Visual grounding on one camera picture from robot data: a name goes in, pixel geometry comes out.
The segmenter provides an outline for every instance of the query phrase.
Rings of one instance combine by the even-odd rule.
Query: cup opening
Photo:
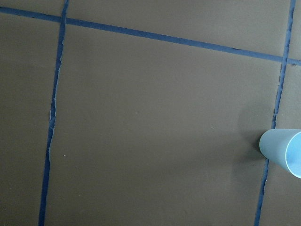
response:
[[[301,178],[301,132],[297,133],[288,144],[286,164],[292,174]]]

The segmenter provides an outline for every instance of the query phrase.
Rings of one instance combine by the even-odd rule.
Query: light blue cup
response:
[[[261,153],[301,178],[301,129],[270,129],[260,138]]]

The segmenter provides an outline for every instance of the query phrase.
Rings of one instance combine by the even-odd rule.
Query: blue line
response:
[[[279,81],[279,86],[278,86],[278,90],[277,90],[277,96],[276,96],[276,101],[275,101],[275,110],[274,110],[272,126],[271,126],[272,129],[276,128],[277,115],[279,112],[281,94],[282,94],[283,84],[284,84],[284,79],[285,79],[286,65],[287,65],[287,61],[288,61],[288,53],[289,53],[289,48],[290,48],[292,25],[293,25],[293,12],[295,9],[295,5],[296,5],[296,0],[291,0],[289,17],[288,17],[288,21],[287,21],[285,46],[284,46],[284,50],[283,50],[283,60],[282,60],[282,66],[281,66],[281,71],[280,71],[280,81]],[[263,203],[263,198],[264,198],[265,183],[268,178],[268,171],[269,171],[269,160],[266,159],[266,161],[264,163],[264,170],[263,170],[263,176],[262,176],[262,180],[261,180],[261,187],[260,187],[260,193],[259,193],[259,198],[258,198],[254,226],[259,226],[259,223],[260,223],[261,208],[262,208],[262,203]]]
[[[49,119],[49,128],[48,128],[48,138],[47,138],[47,149],[46,149],[46,158],[44,165],[44,176],[43,176],[43,185],[41,193],[41,203],[40,203],[40,213],[39,213],[39,226],[44,226],[45,222],[45,213],[46,213],[46,204],[47,204],[47,194],[48,194],[48,184],[49,184],[49,173],[50,173],[50,151],[51,143],[53,139],[54,129],[55,129],[55,119],[56,119],[56,92],[58,79],[60,74],[60,69],[62,65],[62,56],[63,56],[63,42],[65,36],[65,27],[66,27],[66,15],[68,8],[69,0],[65,0],[64,7],[62,10],[62,19],[60,23],[58,44],[57,44],[57,53],[56,53],[56,63],[55,63],[55,76],[53,82],[53,92],[51,100],[51,109],[50,109],[50,119]]]
[[[43,14],[43,13],[35,13],[35,12],[30,12],[30,11],[26,11],[26,10],[15,9],[15,8],[8,8],[8,7],[0,6],[0,12],[17,15],[17,16],[25,16],[25,17],[29,17],[29,18],[36,18],[36,19],[40,19],[40,20],[61,22],[60,16],[47,15],[47,14]]]
[[[281,56],[275,56],[275,55],[270,55],[270,54],[265,54],[265,53],[258,53],[258,52],[254,52],[254,51],[243,50],[243,49],[236,49],[236,48],[232,48],[232,47],[221,46],[221,45],[211,44],[211,43],[202,42],[202,41],[183,39],[183,38],[178,38],[178,37],[169,36],[169,35],[157,34],[157,33],[152,33],[152,32],[144,32],[144,31],[117,27],[117,26],[112,26],[112,25],[107,25],[107,24],[100,24],[100,23],[94,23],[94,22],[71,19],[71,18],[67,18],[66,23],[71,24],[71,25],[76,25],[76,26],[103,30],[103,31],[116,32],[116,33],[128,34],[128,35],[133,35],[133,36],[138,36],[138,37],[143,37],[143,38],[148,38],[148,39],[167,41],[167,42],[172,42],[172,43],[177,43],[177,44],[182,44],[182,45],[187,45],[187,46],[195,46],[195,47],[199,47],[199,48],[217,50],[217,51],[221,51],[221,52],[238,54],[238,55],[243,55],[243,56],[248,56],[248,57],[261,58],[261,59],[277,61],[277,62],[282,61]]]
[[[19,16],[26,16],[26,17],[36,18],[36,19],[48,20],[48,21],[53,21],[53,22],[61,21],[61,18],[59,16],[46,15],[46,14],[42,14],[42,13],[35,13],[35,12],[7,8],[7,7],[0,7],[0,12],[7,13],[7,14],[13,14],[13,15],[19,15]],[[157,33],[152,33],[152,32],[144,32],[144,31],[139,31],[139,30],[134,30],[134,29],[129,29],[129,28],[94,23],[94,22],[83,21],[83,20],[72,19],[72,18],[67,18],[66,23],[71,24],[71,25],[76,25],[76,26],[103,30],[103,31],[128,34],[128,35],[133,35],[133,36],[138,36],[138,37],[143,37],[143,38],[167,41],[167,42],[172,42],[172,43],[177,43],[177,44],[182,44],[182,45],[206,48],[206,49],[211,49],[211,50],[216,50],[216,51],[221,51],[221,52],[226,52],[226,53],[232,53],[232,54],[243,55],[243,56],[248,56],[248,57],[282,62],[281,56],[275,56],[275,55],[271,55],[271,54],[265,54],[265,53],[259,53],[259,52],[249,51],[249,50],[221,46],[221,45],[207,43],[207,42],[183,39],[183,38],[178,38],[178,37],[169,36],[169,35],[157,34]],[[295,64],[295,65],[301,65],[301,60],[289,59],[289,63],[290,62],[292,62],[292,64]]]

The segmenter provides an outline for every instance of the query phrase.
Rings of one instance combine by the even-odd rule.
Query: gray floor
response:
[[[55,16],[63,7],[0,4]],[[265,162],[258,142],[272,124],[289,8],[289,0],[71,1],[70,18],[258,54],[67,24],[45,225],[254,225]],[[297,1],[296,60],[300,17]],[[38,225],[60,24],[1,12],[0,20],[0,225]],[[301,126],[300,66],[287,65],[277,128]],[[300,189],[271,162],[260,225],[298,226]]]

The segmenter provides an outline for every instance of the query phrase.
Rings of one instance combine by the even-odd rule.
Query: cup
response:
[[[301,178],[301,129],[270,129],[259,141],[261,153]]]

